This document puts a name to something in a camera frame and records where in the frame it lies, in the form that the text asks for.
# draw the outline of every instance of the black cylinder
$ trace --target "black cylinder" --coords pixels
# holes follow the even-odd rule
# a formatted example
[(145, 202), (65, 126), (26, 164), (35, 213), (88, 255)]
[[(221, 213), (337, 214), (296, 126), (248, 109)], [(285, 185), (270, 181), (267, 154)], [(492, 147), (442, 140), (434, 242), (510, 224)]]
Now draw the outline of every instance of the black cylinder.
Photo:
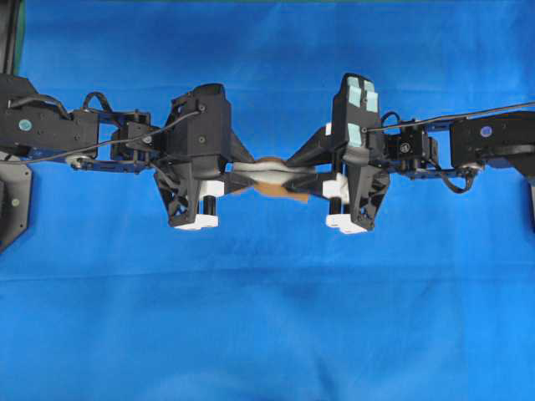
[(206, 195), (202, 198), (202, 214), (215, 216), (216, 215), (216, 197)]
[(342, 200), (340, 198), (329, 199), (329, 214), (339, 215), (342, 211)]

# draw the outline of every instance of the black cable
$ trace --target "black cable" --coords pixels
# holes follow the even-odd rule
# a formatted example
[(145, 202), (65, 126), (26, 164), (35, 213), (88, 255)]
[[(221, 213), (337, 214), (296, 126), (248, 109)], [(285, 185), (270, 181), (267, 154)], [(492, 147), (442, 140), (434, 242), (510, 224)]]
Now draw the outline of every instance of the black cable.
[(111, 109), (111, 106), (110, 106), (110, 102), (108, 102), (106, 96), (102, 92), (91, 92), (90, 94), (87, 94), (87, 96), (85, 96), (82, 109), (89, 110), (89, 102), (91, 102), (93, 98), (97, 98), (103, 111), (107, 111), (108, 113), (113, 113), (113, 110)]
[(396, 117), (396, 119), (398, 120), (398, 124), (400, 123), (400, 121), (401, 121), (400, 115), (397, 114), (395, 111), (389, 111), (388, 113), (386, 113), (385, 115), (383, 115), (383, 117), (381, 117), (381, 127), (384, 127), (384, 126), (385, 126), (385, 121), (386, 121), (391, 115), (394, 115), (394, 116)]
[(512, 109), (523, 109), (523, 108), (526, 108), (526, 107), (533, 107), (533, 106), (535, 106), (535, 102), (520, 103), (520, 104), (511, 105), (511, 106), (497, 107), (495, 109), (474, 111), (474, 112), (471, 112), (471, 113), (442, 115), (440, 117), (434, 117), (432, 119), (423, 119), (422, 121), (415, 121), (415, 122), (411, 122), (411, 123), (386, 125), (385, 127), (378, 127), (378, 128), (368, 128), (368, 129), (364, 128), (363, 130), (364, 130), (364, 132), (376, 132), (376, 131), (384, 131), (385, 129), (414, 127), (414, 126), (417, 126), (417, 125), (425, 125), (425, 124), (435, 123), (437, 121), (444, 121), (446, 119), (465, 119), (465, 118), (468, 118), (468, 117), (477, 117), (478, 115), (497, 113), (498, 111), (506, 111), (506, 110), (512, 110)]
[(9, 100), (8, 109), (15, 109), (17, 107), (24, 106), (25, 104), (32, 102), (52, 103), (58, 108), (59, 113), (63, 116), (64, 119), (71, 120), (71, 117), (64, 105), (56, 98), (48, 96), (47, 94), (31, 94), (21, 99)]
[(442, 181), (444, 181), (444, 184), (453, 192), (456, 194), (464, 194), (465, 192), (468, 192), (471, 189), (471, 186), (474, 184), (474, 179), (476, 178), (474, 175), (465, 175), (465, 187), (461, 188), (457, 185), (453, 184), (450, 179), (446, 176), (446, 173), (441, 173)]
[(452, 192), (455, 192), (456, 194), (464, 194), (465, 192), (468, 192), (471, 189), (471, 186), (474, 184), (474, 179), (476, 179), (475, 174), (465, 175), (463, 177), (465, 179), (465, 187), (461, 188), (450, 181), (446, 173), (442, 171), (441, 165), (439, 165), (438, 163), (431, 163), (435, 166), (436, 170), (439, 171), (442, 181), (444, 182), (444, 184), (446, 184), (448, 189)]
[(33, 164), (33, 163), (40, 163), (42, 161), (56, 160), (56, 159), (63, 158), (63, 157), (66, 157), (66, 156), (77, 155), (78, 153), (84, 153), (84, 152), (87, 152), (89, 150), (97, 149), (97, 148), (100, 148), (100, 147), (106, 146), (106, 145), (129, 144), (130, 142), (136, 142), (137, 140), (142, 140), (143, 138), (145, 138), (147, 136), (153, 136), (153, 135), (161, 134), (162, 132), (165, 132), (168, 129), (173, 128), (175, 125), (177, 125), (178, 123), (180, 123), (184, 119), (187, 119), (188, 117), (191, 117), (192, 115), (197, 115), (197, 114), (200, 114), (200, 113), (201, 113), (201, 111), (192, 111), (192, 112), (190, 112), (188, 114), (184, 114), (184, 115), (180, 116), (175, 121), (173, 121), (172, 123), (169, 123), (165, 127), (157, 129), (156, 131), (149, 132), (147, 134), (137, 135), (134, 138), (128, 138), (127, 140), (106, 140), (105, 142), (100, 142), (99, 144), (96, 144), (96, 145), (86, 146), (84, 148), (78, 148), (78, 149), (75, 149), (75, 150), (70, 150), (68, 152), (58, 153), (57, 155), (42, 157), (40, 159), (17, 160), (17, 161), (0, 160), (0, 165), (30, 165), (30, 164)]

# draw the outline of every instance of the metal bracket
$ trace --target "metal bracket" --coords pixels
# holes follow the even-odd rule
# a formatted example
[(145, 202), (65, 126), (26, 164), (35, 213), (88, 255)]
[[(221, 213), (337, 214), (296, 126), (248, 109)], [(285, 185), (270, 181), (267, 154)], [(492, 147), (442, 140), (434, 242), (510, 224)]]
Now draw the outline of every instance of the metal bracket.
[(532, 193), (532, 223), (535, 230), (535, 185), (530, 185), (530, 190)]
[[(7, 154), (0, 152), (0, 159)], [(32, 171), (26, 165), (0, 165), (3, 201), (0, 208), (0, 253), (28, 228)]]
[(13, 74), (21, 0), (0, 0), (0, 73)]

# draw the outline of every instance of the blue background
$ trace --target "blue background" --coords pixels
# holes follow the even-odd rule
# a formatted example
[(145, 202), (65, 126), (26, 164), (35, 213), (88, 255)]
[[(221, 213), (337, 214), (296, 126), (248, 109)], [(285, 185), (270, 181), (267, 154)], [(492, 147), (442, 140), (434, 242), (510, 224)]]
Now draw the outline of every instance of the blue background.
[[(346, 72), (406, 119), (535, 97), (529, 1), (27, 3), (20, 74), (39, 92), (75, 109), (101, 90), (163, 124), (172, 98), (221, 82), (255, 157), (289, 157), (329, 121)], [(0, 256), (1, 400), (535, 395), (515, 170), (465, 195), (395, 176), (359, 236), (327, 228), (322, 200), (252, 190), (219, 201), (219, 228), (173, 231), (149, 171), (33, 170), (31, 227)]]

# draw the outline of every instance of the black mounting plate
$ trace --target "black mounting plate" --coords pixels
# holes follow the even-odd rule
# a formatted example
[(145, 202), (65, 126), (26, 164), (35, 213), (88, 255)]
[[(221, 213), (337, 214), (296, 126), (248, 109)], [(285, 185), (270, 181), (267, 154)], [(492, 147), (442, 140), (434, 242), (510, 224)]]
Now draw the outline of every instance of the black mounting plate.
[[(0, 152), (0, 160), (7, 154)], [(1, 165), (0, 181), (4, 184), (0, 215), (0, 253), (28, 228), (32, 171), (26, 165)]]

